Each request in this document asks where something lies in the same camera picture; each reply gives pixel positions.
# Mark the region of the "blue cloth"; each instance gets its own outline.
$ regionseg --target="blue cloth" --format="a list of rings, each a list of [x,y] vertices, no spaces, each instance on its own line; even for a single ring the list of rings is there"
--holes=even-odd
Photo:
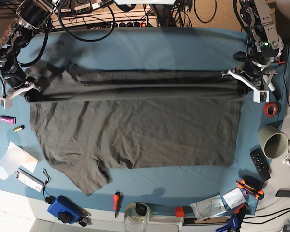
[[[98,38],[107,33],[94,30],[79,33],[84,38]],[[66,67],[77,64],[87,69],[130,70],[227,70],[241,63],[235,62],[233,54],[244,51],[245,34],[222,29],[161,29],[161,28],[117,28],[106,39],[96,43],[84,43],[65,33],[50,34],[45,53],[40,64],[50,62]],[[43,43],[43,36],[36,36],[22,49],[18,60],[26,63],[34,60]],[[278,76],[274,83],[283,88],[283,66],[277,68]],[[287,86],[290,81],[290,55],[287,67]],[[279,114],[283,120],[286,111],[286,91]],[[46,163],[37,140],[29,127],[29,108],[23,97],[13,100],[13,108],[6,111],[0,108],[0,115],[17,118],[17,126],[25,129],[13,133],[12,124],[0,121],[0,159],[6,152],[8,143],[14,142],[35,156],[39,162],[34,176],[44,181],[42,168],[52,177],[46,191],[54,196],[64,195],[80,207],[100,210],[113,210],[113,195],[116,191],[123,194],[120,211],[132,202],[150,204],[152,210],[160,215],[174,215],[176,206],[189,206],[236,188],[236,180],[243,175],[258,177],[249,156],[252,148],[258,146],[259,127],[277,121],[277,116],[267,118],[263,114],[265,103],[257,104],[250,92],[241,109],[234,161],[231,167],[163,167],[144,169],[110,170],[111,183],[85,196],[63,173],[51,169]],[[0,190],[44,199],[38,193],[11,176],[0,180]],[[249,212],[254,214],[257,202],[249,199]]]

